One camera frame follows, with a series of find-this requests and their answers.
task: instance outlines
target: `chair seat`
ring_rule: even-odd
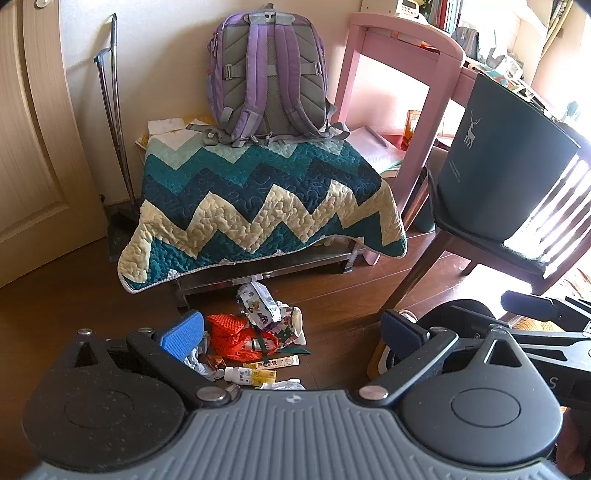
[[[447,210],[439,188],[436,185],[431,171],[429,171],[429,199],[437,227],[526,272],[539,276],[544,275],[547,265],[539,257],[528,257],[525,253],[511,249],[505,244],[483,238],[462,229]]]

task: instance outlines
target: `plastic wrapper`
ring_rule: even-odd
[[[226,368],[226,362],[221,355],[203,355],[203,357],[207,364],[215,370]]]
[[[199,360],[197,360],[197,355],[197,348],[194,348],[193,351],[189,354],[189,356],[184,360],[184,364],[187,365],[189,368],[195,370],[199,375],[204,376],[211,382],[223,378],[224,370],[216,370],[210,367],[209,365],[199,362]]]
[[[263,383],[261,390],[305,390],[299,378],[290,378],[283,382]]]
[[[269,290],[262,283],[251,281],[238,288],[238,300],[244,305],[248,320],[264,330],[281,321],[281,311]]]
[[[265,331],[275,335],[281,342],[282,348],[290,343],[305,345],[306,337],[304,336],[304,320],[301,310],[280,301],[277,302],[277,305],[281,312],[281,321],[269,325]]]
[[[209,344],[211,343],[212,338],[209,335],[209,332],[205,330],[203,332],[203,338],[197,345],[197,353],[207,353],[207,349],[209,348]]]

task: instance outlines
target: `snack wrapper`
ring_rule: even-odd
[[[204,355],[207,364],[217,370],[219,368],[226,368],[226,362],[221,355]]]
[[[210,367],[209,365],[205,365],[197,360],[197,349],[193,349],[193,351],[189,354],[189,356],[184,360],[184,364],[188,367],[195,370],[199,375],[204,376],[209,381],[213,382],[222,378],[224,376],[224,370],[222,369],[215,369]]]
[[[244,305],[248,320],[264,330],[281,321],[281,311],[262,283],[251,281],[238,288],[238,301]]]
[[[301,310],[298,307],[290,307],[285,303],[277,302],[281,312],[281,321],[269,325],[265,330],[275,335],[281,342],[281,347],[290,343],[305,345],[304,321]]]

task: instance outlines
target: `zigzag quilt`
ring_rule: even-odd
[[[199,132],[166,132],[148,142],[139,227],[119,278],[136,293],[335,235],[406,253],[389,186],[346,141],[210,147]]]

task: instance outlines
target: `wooden door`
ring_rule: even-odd
[[[59,0],[12,0],[0,9],[0,287],[105,233],[66,83]]]

